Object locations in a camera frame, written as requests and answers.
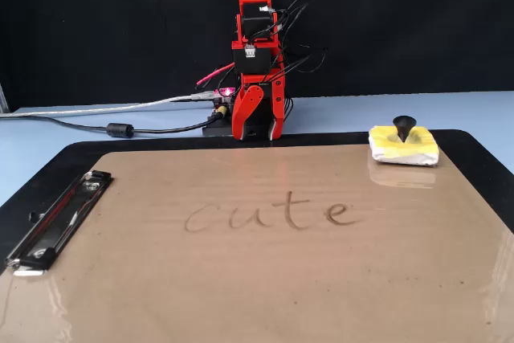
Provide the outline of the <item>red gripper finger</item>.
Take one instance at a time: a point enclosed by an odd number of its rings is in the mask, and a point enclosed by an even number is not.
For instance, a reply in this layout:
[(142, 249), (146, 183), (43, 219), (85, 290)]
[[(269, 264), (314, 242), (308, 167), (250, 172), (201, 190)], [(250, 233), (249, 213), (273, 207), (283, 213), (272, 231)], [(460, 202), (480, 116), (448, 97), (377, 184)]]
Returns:
[(241, 141), (245, 137), (246, 121), (262, 101), (263, 95), (259, 85), (241, 87), (239, 90), (232, 111), (231, 130), (234, 139)]
[(269, 140), (277, 140), (282, 134), (284, 125), (284, 82), (282, 80), (273, 80), (269, 82), (271, 86), (271, 111), (272, 121), (269, 129)]

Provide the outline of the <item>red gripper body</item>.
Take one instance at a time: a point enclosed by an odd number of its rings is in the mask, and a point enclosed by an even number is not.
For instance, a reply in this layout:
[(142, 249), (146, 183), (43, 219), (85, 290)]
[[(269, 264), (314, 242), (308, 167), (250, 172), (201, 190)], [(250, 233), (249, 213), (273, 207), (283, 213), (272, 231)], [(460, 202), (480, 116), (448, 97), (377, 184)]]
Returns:
[(240, 76), (241, 88), (239, 94), (244, 96), (250, 86), (258, 86), (263, 90), (264, 97), (284, 97), (285, 79), (281, 71), (272, 71), (268, 75), (245, 75)]

